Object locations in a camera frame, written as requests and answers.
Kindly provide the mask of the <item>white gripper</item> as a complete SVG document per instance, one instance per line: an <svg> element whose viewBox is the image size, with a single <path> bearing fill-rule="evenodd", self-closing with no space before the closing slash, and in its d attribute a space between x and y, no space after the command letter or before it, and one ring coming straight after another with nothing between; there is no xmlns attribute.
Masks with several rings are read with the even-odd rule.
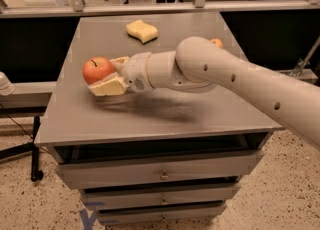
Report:
<svg viewBox="0 0 320 230"><path fill-rule="evenodd" d="M111 59L110 62L118 73L113 73L88 86L95 96L115 96L128 92L148 92L153 87L147 76L147 61L150 52Z"/></svg>

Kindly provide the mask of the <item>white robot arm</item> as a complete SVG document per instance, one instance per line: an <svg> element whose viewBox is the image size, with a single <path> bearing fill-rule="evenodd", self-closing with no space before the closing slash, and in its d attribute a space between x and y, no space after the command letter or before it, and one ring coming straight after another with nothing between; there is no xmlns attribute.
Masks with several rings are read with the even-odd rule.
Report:
<svg viewBox="0 0 320 230"><path fill-rule="evenodd" d="M168 88L204 93L222 86L308 143L320 146L320 88L240 59L201 37L174 51L109 61L113 71L88 85L96 96Z"/></svg>

